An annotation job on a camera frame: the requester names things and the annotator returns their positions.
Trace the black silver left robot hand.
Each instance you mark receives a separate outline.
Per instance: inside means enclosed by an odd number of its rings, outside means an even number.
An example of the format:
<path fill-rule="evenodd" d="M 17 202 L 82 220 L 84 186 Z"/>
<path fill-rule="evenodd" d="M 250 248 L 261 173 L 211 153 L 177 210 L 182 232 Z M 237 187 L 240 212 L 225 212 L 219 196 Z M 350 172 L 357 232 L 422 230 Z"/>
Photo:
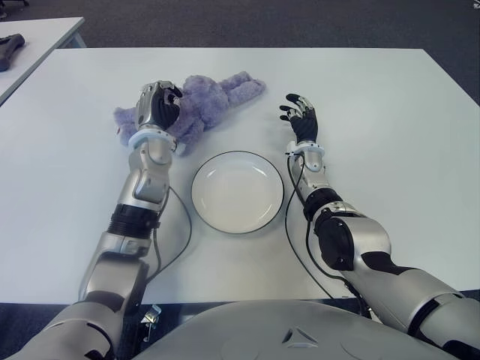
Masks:
<path fill-rule="evenodd" d="M 179 117 L 182 96 L 182 91 L 170 81 L 158 80 L 144 85 L 136 103 L 136 128 L 169 128 Z"/>

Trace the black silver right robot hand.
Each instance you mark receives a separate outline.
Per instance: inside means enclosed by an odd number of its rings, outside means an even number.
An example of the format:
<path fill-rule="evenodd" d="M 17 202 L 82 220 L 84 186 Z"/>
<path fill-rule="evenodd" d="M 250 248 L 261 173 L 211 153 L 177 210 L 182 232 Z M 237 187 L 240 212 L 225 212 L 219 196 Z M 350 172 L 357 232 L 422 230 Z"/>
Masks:
<path fill-rule="evenodd" d="M 286 99 L 295 107 L 281 105 L 279 109 L 283 114 L 280 115 L 280 120 L 290 123 L 297 143 L 316 143 L 318 122 L 313 104 L 298 94 L 287 94 Z"/>

